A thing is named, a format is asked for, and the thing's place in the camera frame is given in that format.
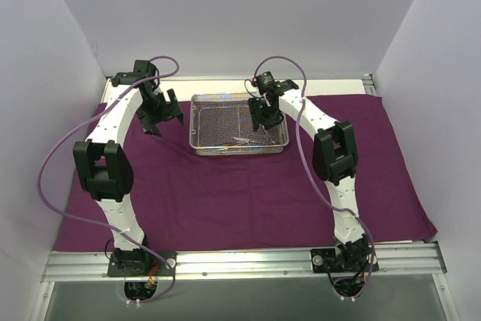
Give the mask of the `silver surgical forceps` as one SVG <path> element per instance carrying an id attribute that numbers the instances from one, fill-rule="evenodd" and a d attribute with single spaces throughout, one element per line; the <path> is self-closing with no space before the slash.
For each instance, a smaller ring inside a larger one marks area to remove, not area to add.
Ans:
<path id="1" fill-rule="evenodd" d="M 264 136 L 266 145 L 276 145 L 277 144 L 276 139 L 272 138 L 271 133 L 268 130 L 266 130 L 265 128 L 262 128 L 262 131 L 263 131 L 263 136 Z"/>

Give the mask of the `silver surgical scissors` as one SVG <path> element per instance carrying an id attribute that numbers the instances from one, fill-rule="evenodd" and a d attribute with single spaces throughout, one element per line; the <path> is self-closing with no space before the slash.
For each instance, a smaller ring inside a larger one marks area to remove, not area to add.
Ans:
<path id="1" fill-rule="evenodd" d="M 261 141 L 245 137 L 231 137 L 230 140 L 221 144 L 222 147 L 260 147 L 261 145 Z"/>

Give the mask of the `metal mesh instrument tray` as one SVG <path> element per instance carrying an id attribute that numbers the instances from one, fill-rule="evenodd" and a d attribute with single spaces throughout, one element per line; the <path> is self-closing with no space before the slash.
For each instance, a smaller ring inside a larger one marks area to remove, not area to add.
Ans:
<path id="1" fill-rule="evenodd" d="M 253 131 L 246 93 L 195 94 L 191 97 L 189 145 L 198 156 L 244 156 L 280 153 L 289 144 L 286 121 L 269 129 L 276 145 L 266 145 L 262 128 Z M 260 147 L 222 147 L 231 137 L 254 138 Z"/>

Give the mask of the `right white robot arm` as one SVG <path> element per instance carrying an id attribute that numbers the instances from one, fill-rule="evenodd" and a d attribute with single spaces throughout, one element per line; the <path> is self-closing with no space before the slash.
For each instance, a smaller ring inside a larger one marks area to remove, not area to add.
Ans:
<path id="1" fill-rule="evenodd" d="M 275 81 L 272 76 L 257 76 L 251 84 L 258 96 L 248 99 L 253 129 L 271 129 L 288 116 L 313 140 L 312 165 L 329 194 L 329 207 L 334 214 L 334 238 L 343 246 L 334 251 L 337 267 L 348 271 L 361 261 L 356 246 L 367 240 L 361 225 L 355 196 L 355 173 L 358 152 L 351 123 L 339 122 L 301 94 L 292 80 Z"/>

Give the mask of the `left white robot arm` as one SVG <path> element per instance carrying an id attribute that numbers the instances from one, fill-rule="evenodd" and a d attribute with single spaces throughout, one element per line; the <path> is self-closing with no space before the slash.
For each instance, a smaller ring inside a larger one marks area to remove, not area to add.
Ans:
<path id="1" fill-rule="evenodd" d="M 123 149 L 126 135 L 133 120 L 139 121 L 145 134 L 157 137 L 161 135 L 159 123 L 173 119 L 183 122 L 175 92 L 156 90 L 158 79 L 156 68 L 117 74 L 104 113 L 86 140 L 73 148 L 81 188 L 97 202 L 113 227 L 114 249 L 127 253 L 124 265 L 134 275 L 146 274 L 152 257 L 142 250 L 147 236 L 132 206 L 134 171 Z"/>

